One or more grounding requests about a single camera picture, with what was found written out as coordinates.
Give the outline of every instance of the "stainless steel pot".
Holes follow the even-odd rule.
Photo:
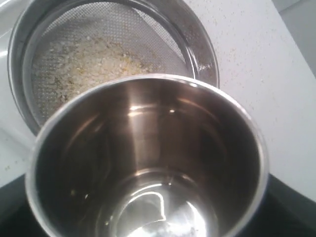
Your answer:
[[[235,100],[154,74],[101,85],[55,113],[26,189],[51,237],[232,237],[267,178],[263,140]]]

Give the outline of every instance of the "perforated mesh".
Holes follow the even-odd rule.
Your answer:
[[[175,40],[152,17],[119,3],[85,4],[53,21],[36,47],[31,72],[34,97],[29,103],[40,123],[62,105],[56,93],[58,82],[51,80],[56,68],[65,61],[72,45],[86,38],[119,44],[144,65],[152,65],[153,73],[192,76]]]

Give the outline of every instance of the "speckled countertop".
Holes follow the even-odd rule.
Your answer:
[[[271,0],[185,0],[212,40],[220,88],[253,115],[271,173],[316,201],[316,79]],[[6,53],[26,0],[0,0],[0,187],[21,176],[34,136],[10,94]],[[0,212],[14,205],[1,199]]]

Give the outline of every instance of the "white countertop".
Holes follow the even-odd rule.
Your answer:
[[[0,0],[0,187],[26,169],[34,136],[9,89],[6,51],[26,0]],[[316,79],[271,0],[185,0],[208,31],[220,88],[261,128],[271,173],[316,201]]]

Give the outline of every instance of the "mesh strainer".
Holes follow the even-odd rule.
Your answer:
[[[64,103],[61,62],[89,40],[119,45],[151,73],[218,86],[210,40],[181,0],[34,0],[15,26],[8,58],[13,96],[34,134]]]

